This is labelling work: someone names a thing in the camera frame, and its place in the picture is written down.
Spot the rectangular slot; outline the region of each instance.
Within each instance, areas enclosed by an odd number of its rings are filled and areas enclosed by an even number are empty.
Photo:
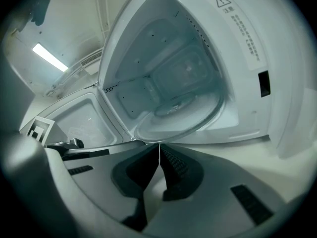
[[[271,87],[269,85],[268,71],[259,73],[259,82],[261,88],[261,97],[265,97],[271,94]]]
[[[245,185],[238,185],[230,189],[256,225],[263,223],[273,215]]]
[[[78,168],[74,168],[74,169],[69,169],[68,172],[71,176],[76,175],[76,174],[80,174],[83,172],[87,172],[89,170],[94,169],[92,166],[82,166],[82,167],[78,167]]]

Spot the ceiling light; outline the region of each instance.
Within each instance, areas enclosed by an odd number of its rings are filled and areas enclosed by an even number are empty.
[[[41,58],[48,61],[50,64],[54,65],[57,69],[61,71],[66,71],[68,67],[64,65],[61,61],[59,61],[56,57],[54,57],[50,52],[48,52],[43,46],[38,43],[33,48],[33,51],[37,53]]]

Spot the wall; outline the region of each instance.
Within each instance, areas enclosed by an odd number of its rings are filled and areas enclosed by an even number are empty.
[[[5,55],[34,93],[44,95],[63,75],[32,51],[35,45],[41,43],[71,68],[104,46],[108,26],[102,25],[99,11],[105,6],[97,0],[51,0],[41,26],[29,21],[21,32],[12,30]]]
[[[100,60],[89,65],[85,70],[82,70],[80,72],[80,78],[72,84],[72,85],[66,85],[64,92],[61,94],[60,98],[65,97],[69,94],[72,94],[84,87],[90,86],[97,82],[98,80],[98,69],[99,69]]]
[[[57,100],[58,100],[57,98],[43,97],[41,95],[36,95],[29,109],[25,113],[20,129],[22,129],[30,120],[32,120],[35,116],[37,116],[40,112],[48,108]]]

